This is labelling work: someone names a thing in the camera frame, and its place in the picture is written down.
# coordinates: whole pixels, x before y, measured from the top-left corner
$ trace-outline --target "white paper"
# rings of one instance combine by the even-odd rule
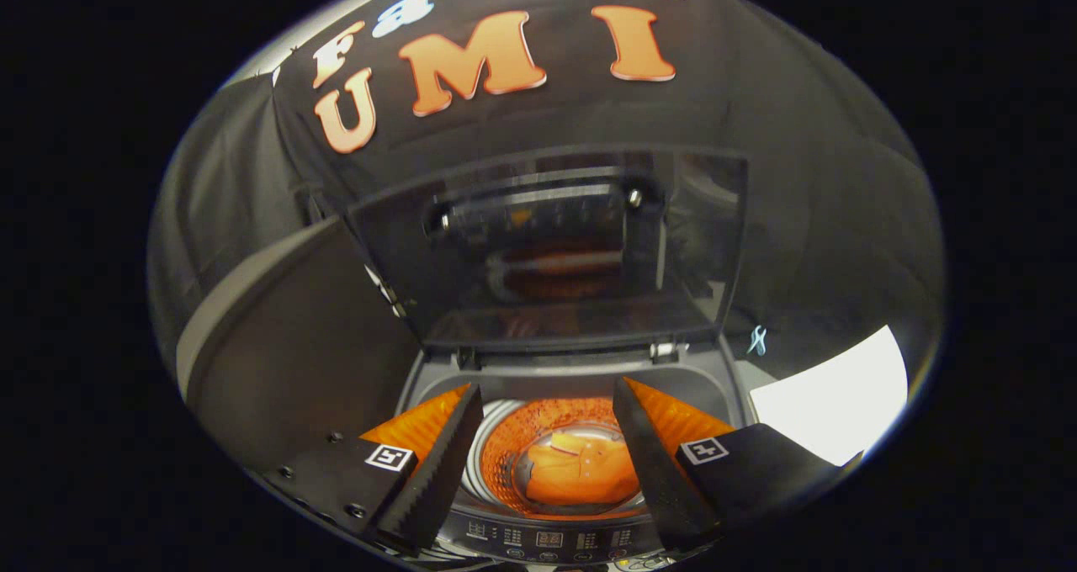
[[[759,422],[836,465],[871,448],[908,394],[890,326],[813,368],[751,391]]]

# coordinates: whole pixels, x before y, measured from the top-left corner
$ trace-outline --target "orange letter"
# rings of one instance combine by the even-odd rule
[[[351,93],[355,111],[359,112],[359,124],[351,130],[347,130],[340,120],[340,110],[337,108],[339,93],[334,90],[327,94],[314,106],[314,114],[322,121],[325,139],[338,153],[350,154],[365,145],[374,136],[374,101],[370,100],[368,80],[370,80],[370,68],[366,67],[344,83],[344,89]]]
[[[662,59],[651,31],[651,24],[658,19],[654,13],[631,5],[597,5],[591,15],[603,19],[613,34],[617,59],[610,73],[620,80],[673,80],[676,70]]]
[[[318,74],[314,76],[314,88],[324,84],[327,78],[335,74],[344,66],[344,55],[351,51],[353,42],[352,36],[363,28],[363,22],[355,22],[346,30],[339,32],[333,40],[328,40],[314,53],[314,62],[318,66]]]
[[[401,59],[411,61],[415,88],[419,93],[411,111],[422,117],[449,107],[452,94],[442,88],[437,76],[461,94],[464,99],[475,96],[482,64],[489,65],[485,88],[489,94],[504,94],[535,88],[546,82],[546,72],[535,67],[523,39],[523,11],[496,13],[477,25],[467,48],[461,48],[445,37],[431,34],[411,40],[401,48]]]

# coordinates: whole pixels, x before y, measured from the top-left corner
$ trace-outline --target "washing machine lid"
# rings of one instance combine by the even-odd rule
[[[428,348],[605,350],[716,338],[746,184],[730,151],[547,149],[412,181],[349,220]]]

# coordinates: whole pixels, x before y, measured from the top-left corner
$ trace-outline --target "screw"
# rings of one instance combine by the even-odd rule
[[[345,506],[344,512],[356,519],[366,517],[366,510],[355,503]]]

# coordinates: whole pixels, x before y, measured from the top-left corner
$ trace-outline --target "black cloth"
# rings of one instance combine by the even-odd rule
[[[941,327],[943,250],[920,159],[896,120],[839,59],[745,0],[430,0],[435,9],[382,38],[370,31],[398,0],[373,0],[289,55],[269,74],[227,86],[185,136],[162,185],[150,243],[160,346],[174,369],[179,334],[242,259],[342,205],[432,171],[512,152],[581,143],[725,148],[750,158],[746,238],[727,327],[740,347],[768,333],[758,365],[784,376],[892,326],[914,372]],[[625,82],[593,5],[656,13],[672,81]],[[475,25],[527,10],[523,32],[547,82],[416,117],[401,46],[428,34],[466,45]],[[312,89],[313,52],[365,20],[353,48]],[[377,127],[341,155],[313,107],[369,67]]]

